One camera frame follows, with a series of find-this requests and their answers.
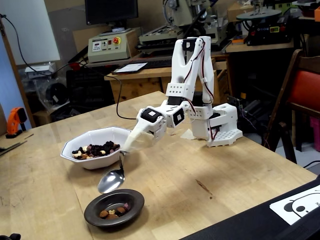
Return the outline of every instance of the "trail mix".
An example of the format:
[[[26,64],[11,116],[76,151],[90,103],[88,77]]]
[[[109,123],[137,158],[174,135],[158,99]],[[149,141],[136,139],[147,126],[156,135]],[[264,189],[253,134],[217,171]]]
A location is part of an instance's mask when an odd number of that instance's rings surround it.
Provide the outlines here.
[[[97,157],[107,156],[117,151],[119,144],[107,141],[104,145],[92,145],[79,147],[78,150],[72,151],[72,156],[77,160],[93,159]]]
[[[118,207],[117,209],[112,210],[103,210],[100,212],[99,217],[102,219],[117,219],[123,215],[125,215],[130,210],[128,203],[126,203],[122,207]]]

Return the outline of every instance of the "metal spoon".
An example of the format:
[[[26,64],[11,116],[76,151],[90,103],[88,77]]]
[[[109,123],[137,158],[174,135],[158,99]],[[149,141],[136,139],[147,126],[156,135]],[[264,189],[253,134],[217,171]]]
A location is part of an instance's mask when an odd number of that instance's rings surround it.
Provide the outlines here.
[[[123,161],[125,159],[126,152],[120,151],[119,169],[113,169],[107,171],[101,178],[98,184],[98,191],[102,194],[107,194],[120,187],[125,181],[125,171]]]

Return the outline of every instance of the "dark plate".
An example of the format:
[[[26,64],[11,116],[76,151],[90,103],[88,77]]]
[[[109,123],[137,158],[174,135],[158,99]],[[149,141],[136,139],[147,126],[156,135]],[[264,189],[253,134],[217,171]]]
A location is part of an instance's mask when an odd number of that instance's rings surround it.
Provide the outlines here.
[[[128,203],[130,210],[116,219],[102,219],[99,214],[103,210],[112,210],[123,207]],[[145,204],[144,196],[131,189],[119,189],[107,194],[102,194],[94,199],[84,211],[85,220],[94,226],[110,228],[124,224],[137,217]]]

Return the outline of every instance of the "black case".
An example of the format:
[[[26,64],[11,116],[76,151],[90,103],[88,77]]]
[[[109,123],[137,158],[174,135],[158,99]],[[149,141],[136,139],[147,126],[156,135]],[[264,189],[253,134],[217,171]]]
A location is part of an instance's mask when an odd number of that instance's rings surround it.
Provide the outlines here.
[[[226,220],[218,222],[183,240],[275,240],[290,225],[270,209],[270,204],[320,185],[319,177],[281,196],[266,201]],[[298,235],[291,240],[300,239]],[[320,240],[319,232],[310,240]]]

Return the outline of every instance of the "white bowl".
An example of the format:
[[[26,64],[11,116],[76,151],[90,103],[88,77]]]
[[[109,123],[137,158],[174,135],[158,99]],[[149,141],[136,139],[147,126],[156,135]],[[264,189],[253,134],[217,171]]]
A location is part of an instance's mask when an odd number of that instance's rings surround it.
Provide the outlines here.
[[[119,160],[121,146],[123,146],[130,134],[131,130],[116,126],[88,131],[65,143],[60,156],[64,159],[72,161],[85,169],[99,169],[114,164]],[[80,147],[92,145],[103,145],[108,141],[120,144],[120,149],[107,155],[95,157],[87,160],[77,160],[73,158],[72,151],[78,150]]]

